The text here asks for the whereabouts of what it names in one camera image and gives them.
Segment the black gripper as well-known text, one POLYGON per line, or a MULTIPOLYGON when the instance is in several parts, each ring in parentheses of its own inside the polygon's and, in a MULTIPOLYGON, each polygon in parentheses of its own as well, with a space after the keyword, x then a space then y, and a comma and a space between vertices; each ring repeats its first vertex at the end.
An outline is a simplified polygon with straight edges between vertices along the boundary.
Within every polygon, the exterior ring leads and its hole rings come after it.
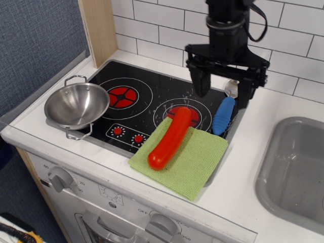
POLYGON ((245 109, 253 98, 258 86, 266 84, 266 69, 269 62, 248 48, 248 40, 254 39, 249 33, 248 24, 224 24, 210 27, 208 44, 189 44, 185 47, 188 53, 187 67, 190 71, 194 90, 204 97, 211 87, 211 74, 239 80, 238 109, 245 109))

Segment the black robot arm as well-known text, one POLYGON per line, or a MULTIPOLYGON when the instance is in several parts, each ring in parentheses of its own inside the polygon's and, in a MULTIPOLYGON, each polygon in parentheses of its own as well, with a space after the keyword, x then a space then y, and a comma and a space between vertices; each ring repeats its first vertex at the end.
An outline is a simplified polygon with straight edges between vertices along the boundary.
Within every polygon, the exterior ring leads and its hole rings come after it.
POLYGON ((266 18, 253 1, 207 1, 206 25, 208 44, 187 45, 187 68, 195 92, 204 97, 211 88, 211 75, 238 81, 238 109, 246 108, 255 90, 266 84, 266 70, 270 63, 248 48, 248 41, 259 42, 249 32, 250 11, 266 18))

